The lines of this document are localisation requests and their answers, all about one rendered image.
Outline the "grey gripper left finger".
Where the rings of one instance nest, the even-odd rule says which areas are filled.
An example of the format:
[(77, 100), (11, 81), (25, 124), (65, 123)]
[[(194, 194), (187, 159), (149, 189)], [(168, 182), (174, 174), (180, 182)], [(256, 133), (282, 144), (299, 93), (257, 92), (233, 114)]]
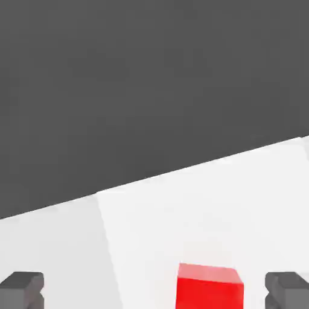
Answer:
[(0, 283), (0, 309), (44, 309), (42, 272), (13, 272)]

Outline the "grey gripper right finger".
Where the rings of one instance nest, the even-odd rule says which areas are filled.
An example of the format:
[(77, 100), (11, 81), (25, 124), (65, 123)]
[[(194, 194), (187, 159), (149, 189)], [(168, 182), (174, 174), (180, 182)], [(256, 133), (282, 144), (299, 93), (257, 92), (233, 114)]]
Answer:
[(309, 282), (296, 272), (268, 272), (265, 309), (309, 309)]

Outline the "small red cube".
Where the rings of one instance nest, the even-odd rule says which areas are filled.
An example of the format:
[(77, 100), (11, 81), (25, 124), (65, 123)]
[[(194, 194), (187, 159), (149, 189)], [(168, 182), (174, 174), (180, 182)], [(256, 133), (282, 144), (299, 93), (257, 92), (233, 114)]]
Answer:
[(244, 309), (244, 284), (233, 268), (181, 263), (175, 309)]

